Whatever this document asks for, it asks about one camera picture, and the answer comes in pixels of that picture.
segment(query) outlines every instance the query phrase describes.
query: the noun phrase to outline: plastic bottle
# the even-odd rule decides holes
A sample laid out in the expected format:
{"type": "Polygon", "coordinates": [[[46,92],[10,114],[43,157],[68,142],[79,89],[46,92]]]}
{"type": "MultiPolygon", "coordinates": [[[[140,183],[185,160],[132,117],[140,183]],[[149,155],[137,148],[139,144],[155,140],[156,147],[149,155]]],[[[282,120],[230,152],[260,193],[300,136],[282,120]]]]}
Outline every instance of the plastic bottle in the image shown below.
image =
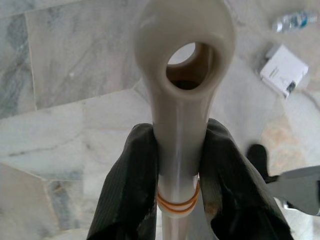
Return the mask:
{"type": "Polygon", "coordinates": [[[298,11],[287,14],[279,17],[272,25],[272,29],[277,33],[287,33],[302,29],[308,24],[316,23],[318,21],[318,15],[316,10],[298,11]]]}

